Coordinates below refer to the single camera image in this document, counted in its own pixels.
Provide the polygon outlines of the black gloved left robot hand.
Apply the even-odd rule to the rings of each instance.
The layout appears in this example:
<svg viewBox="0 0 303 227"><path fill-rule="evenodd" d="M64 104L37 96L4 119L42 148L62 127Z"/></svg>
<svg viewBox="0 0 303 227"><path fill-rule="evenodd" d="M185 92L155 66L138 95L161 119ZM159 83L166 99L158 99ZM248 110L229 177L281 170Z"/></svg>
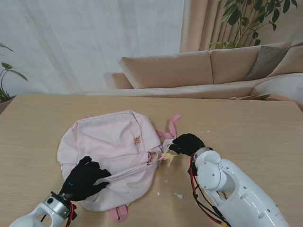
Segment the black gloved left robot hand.
<svg viewBox="0 0 303 227"><path fill-rule="evenodd" d="M109 182L102 182L98 185L95 185L95 182L109 176L111 176L109 171L100 169L98 162L85 156L71 170L59 194L68 201L83 201L106 188Z"/></svg>

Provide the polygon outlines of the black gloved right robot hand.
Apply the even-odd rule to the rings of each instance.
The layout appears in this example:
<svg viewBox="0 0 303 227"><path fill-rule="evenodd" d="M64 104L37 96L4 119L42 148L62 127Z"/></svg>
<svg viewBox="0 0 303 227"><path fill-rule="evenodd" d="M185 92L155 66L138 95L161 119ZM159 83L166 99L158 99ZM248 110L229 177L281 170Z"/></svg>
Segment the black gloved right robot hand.
<svg viewBox="0 0 303 227"><path fill-rule="evenodd" d="M204 148L205 144L196 135L187 133L175 138L169 149L179 154L192 156L199 149Z"/></svg>

